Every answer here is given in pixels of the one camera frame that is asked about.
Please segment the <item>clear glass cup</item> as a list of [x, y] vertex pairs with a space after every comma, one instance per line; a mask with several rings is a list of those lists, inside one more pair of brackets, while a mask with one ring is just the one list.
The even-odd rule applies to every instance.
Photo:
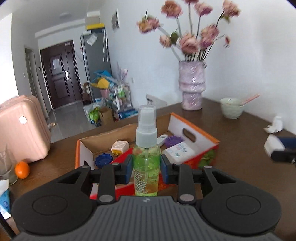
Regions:
[[0, 178], [1, 180], [9, 180], [9, 184], [13, 185], [17, 182], [18, 177], [15, 173], [16, 160], [13, 154], [5, 148], [1, 151], [1, 170]]

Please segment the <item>dark brown entrance door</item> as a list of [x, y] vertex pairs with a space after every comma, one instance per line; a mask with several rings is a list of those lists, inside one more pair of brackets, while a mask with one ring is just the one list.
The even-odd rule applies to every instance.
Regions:
[[40, 51], [49, 98], [53, 109], [82, 100], [73, 41]]

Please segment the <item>white wipes pack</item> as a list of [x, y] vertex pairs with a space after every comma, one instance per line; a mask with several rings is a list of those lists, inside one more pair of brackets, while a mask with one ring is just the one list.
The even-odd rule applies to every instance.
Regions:
[[178, 143], [162, 152], [172, 164], [182, 164], [196, 156], [195, 151], [185, 142]]

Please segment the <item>yellow watering can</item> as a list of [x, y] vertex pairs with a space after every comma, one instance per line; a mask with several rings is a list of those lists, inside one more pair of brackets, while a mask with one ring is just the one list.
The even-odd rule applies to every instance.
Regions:
[[91, 82], [91, 86], [96, 87], [98, 89], [108, 89], [109, 84], [110, 84], [110, 82], [104, 77], [96, 78], [95, 80], [93, 80]]

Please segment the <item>blue ridged cap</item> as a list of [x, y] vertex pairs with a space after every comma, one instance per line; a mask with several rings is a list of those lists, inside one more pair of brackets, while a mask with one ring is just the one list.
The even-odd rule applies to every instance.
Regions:
[[111, 154], [100, 154], [95, 158], [95, 166], [102, 169], [105, 165], [110, 164], [113, 161]]

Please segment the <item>red cardboard box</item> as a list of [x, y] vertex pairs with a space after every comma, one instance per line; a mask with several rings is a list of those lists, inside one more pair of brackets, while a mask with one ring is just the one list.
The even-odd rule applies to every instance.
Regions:
[[156, 196], [170, 186], [161, 169], [162, 155], [171, 164], [201, 169], [204, 160], [215, 157], [218, 144], [217, 139], [184, 118], [174, 113], [159, 118], [148, 108], [140, 111], [137, 124], [78, 140], [76, 166], [88, 165], [99, 171], [94, 157], [106, 159], [106, 165], [123, 164], [130, 157], [126, 168], [130, 177], [116, 183], [116, 199]]

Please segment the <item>purple ridged cap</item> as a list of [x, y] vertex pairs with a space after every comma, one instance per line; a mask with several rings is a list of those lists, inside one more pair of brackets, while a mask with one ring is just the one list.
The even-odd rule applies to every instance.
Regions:
[[164, 145], [166, 148], [170, 148], [172, 146], [175, 146], [181, 142], [183, 142], [184, 139], [182, 137], [179, 136], [169, 136], [165, 139], [164, 141]]

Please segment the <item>pink spoon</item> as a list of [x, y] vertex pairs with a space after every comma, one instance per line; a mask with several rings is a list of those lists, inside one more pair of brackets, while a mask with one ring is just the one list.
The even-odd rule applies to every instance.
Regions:
[[244, 105], [246, 105], [247, 103], [249, 103], [249, 102], [251, 102], [251, 101], [257, 99], [258, 97], [260, 97], [260, 95], [259, 95], [259, 94], [256, 94], [256, 95], [254, 95], [254, 96], [252, 96], [252, 97], [250, 97], [250, 98], [248, 98], [248, 99], [242, 101], [240, 105], [241, 105], [241, 106], [244, 106]]

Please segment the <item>pink suitcase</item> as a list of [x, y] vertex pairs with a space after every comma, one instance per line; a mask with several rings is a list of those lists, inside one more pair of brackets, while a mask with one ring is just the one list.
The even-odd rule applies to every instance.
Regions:
[[16, 96], [1, 104], [1, 149], [7, 148], [16, 162], [42, 160], [50, 145], [51, 133], [35, 96]]

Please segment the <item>purple textured vase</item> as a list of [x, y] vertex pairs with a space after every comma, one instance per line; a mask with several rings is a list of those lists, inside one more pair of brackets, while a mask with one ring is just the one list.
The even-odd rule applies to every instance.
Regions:
[[182, 109], [202, 109], [202, 93], [206, 90], [206, 64], [203, 61], [179, 62], [179, 90], [182, 92]]

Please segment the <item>blue tissue pack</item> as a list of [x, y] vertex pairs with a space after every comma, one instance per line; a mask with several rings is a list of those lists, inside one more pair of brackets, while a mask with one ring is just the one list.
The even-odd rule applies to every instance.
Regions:
[[11, 202], [10, 202], [10, 192], [9, 192], [10, 182], [8, 179], [6, 179], [6, 180], [1, 180], [0, 183], [1, 183], [1, 186], [0, 186], [1, 212], [5, 211], [6, 213], [11, 215]]

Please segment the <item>grey refrigerator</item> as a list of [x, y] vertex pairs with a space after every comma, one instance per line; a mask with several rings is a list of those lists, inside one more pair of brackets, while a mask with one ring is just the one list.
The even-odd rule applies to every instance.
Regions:
[[108, 71], [112, 73], [108, 52], [108, 39], [105, 28], [98, 28], [84, 32], [81, 37], [84, 67], [89, 85], [91, 100], [102, 97], [100, 90], [93, 87], [97, 83], [97, 73]]

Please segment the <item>green spray bottle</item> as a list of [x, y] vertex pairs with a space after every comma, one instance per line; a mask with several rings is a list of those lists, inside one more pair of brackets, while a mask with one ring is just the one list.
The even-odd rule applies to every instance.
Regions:
[[136, 196], [158, 194], [161, 149], [157, 145], [156, 118], [155, 106], [140, 106], [135, 146], [132, 151]]

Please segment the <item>crumpled white tissue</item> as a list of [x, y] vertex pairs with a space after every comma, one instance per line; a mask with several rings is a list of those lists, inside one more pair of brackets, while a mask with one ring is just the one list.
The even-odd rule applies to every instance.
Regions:
[[283, 122], [281, 116], [275, 116], [272, 123], [264, 128], [264, 131], [273, 134], [283, 130]]

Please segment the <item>white plastic flat tool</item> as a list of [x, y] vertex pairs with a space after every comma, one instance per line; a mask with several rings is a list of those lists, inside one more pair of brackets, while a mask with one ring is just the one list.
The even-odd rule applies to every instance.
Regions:
[[157, 145], [159, 147], [161, 147], [164, 143], [165, 143], [165, 140], [168, 138], [168, 135], [161, 135], [157, 138]]

